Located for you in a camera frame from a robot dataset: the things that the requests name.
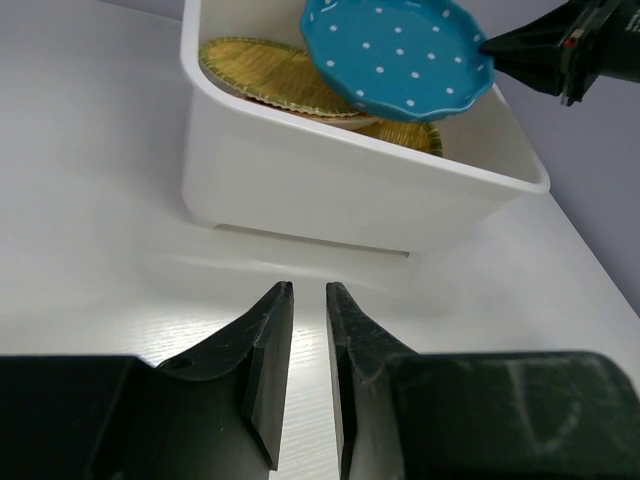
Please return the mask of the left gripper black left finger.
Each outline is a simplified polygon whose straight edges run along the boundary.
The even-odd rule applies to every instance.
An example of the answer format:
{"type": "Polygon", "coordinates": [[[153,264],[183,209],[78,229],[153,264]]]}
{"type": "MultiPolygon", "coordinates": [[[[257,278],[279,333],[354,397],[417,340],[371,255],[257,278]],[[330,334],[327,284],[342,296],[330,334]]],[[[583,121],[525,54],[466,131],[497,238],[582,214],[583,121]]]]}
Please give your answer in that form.
{"type": "Polygon", "coordinates": [[[163,361],[169,406],[166,470],[278,467],[294,313],[293,286],[275,283],[246,313],[163,361]]]}

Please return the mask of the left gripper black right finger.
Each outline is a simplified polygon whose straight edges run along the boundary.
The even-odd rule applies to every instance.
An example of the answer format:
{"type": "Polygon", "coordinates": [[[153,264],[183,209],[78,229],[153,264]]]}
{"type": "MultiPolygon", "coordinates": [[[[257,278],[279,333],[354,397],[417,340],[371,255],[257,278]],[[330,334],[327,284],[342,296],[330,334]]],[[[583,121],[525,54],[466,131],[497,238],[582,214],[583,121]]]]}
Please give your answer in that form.
{"type": "Polygon", "coordinates": [[[326,285],[330,371],[341,479],[400,479],[387,361],[413,351],[362,311],[344,284],[326,285]]]}

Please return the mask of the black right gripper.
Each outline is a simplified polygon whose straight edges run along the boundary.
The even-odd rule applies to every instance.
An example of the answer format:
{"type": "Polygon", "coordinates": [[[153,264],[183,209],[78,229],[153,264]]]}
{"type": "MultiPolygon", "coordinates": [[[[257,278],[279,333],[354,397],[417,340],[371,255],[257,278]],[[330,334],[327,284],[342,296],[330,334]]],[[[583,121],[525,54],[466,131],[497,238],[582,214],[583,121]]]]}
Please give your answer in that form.
{"type": "Polygon", "coordinates": [[[571,106],[600,77],[639,81],[639,3],[567,1],[479,50],[500,72],[571,106]]]}

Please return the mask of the blue polka dot plate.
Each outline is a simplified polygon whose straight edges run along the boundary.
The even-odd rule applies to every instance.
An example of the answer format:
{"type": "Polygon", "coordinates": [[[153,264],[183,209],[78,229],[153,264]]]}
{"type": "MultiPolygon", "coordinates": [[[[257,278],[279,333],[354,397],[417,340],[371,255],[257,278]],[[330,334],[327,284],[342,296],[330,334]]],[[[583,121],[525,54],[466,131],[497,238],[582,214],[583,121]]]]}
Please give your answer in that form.
{"type": "Polygon", "coordinates": [[[309,1],[300,31],[324,82],[371,116],[442,120],[494,85],[486,36],[454,1],[309,1]]]}

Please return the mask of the green-rimmed rectangular bamboo plate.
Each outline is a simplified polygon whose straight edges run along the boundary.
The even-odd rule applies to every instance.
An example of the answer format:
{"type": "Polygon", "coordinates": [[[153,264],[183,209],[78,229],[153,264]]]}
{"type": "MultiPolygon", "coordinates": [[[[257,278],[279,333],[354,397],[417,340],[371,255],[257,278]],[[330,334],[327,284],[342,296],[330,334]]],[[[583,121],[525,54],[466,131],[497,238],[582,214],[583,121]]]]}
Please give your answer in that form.
{"type": "Polygon", "coordinates": [[[431,123],[380,120],[356,129],[355,133],[437,157],[443,156],[440,132],[431,123]]]}

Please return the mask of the leaf-shaped woven bamboo plate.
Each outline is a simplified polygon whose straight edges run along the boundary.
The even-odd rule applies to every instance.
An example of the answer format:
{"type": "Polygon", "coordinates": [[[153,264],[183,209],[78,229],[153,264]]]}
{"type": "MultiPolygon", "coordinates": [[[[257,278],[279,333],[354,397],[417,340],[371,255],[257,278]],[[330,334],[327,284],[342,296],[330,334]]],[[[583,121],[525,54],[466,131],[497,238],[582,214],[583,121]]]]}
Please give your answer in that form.
{"type": "Polygon", "coordinates": [[[292,110],[287,110],[279,106],[270,105],[268,103],[262,102],[260,100],[243,96],[245,101],[249,101],[258,105],[262,105],[268,108],[272,108],[278,111],[282,111],[284,113],[288,113],[294,116],[298,116],[307,120],[315,121],[318,123],[322,123],[325,125],[341,128],[348,131],[355,131],[357,129],[366,127],[368,125],[372,125],[375,123],[379,123],[380,119],[376,117],[371,117],[366,114],[358,114],[355,116],[347,116],[347,117],[331,117],[331,116],[322,116],[317,114],[303,113],[292,110]]]}

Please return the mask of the round green-rimmed bamboo plate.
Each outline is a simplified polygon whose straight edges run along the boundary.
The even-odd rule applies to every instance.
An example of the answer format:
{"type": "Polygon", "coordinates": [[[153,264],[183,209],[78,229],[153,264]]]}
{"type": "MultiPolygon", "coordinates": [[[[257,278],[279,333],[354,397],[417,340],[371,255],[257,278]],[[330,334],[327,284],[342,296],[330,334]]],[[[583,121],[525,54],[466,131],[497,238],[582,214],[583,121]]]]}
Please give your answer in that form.
{"type": "Polygon", "coordinates": [[[201,44],[198,56],[206,73],[243,97],[297,114],[339,119],[361,114],[325,83],[300,48],[227,36],[201,44]]]}

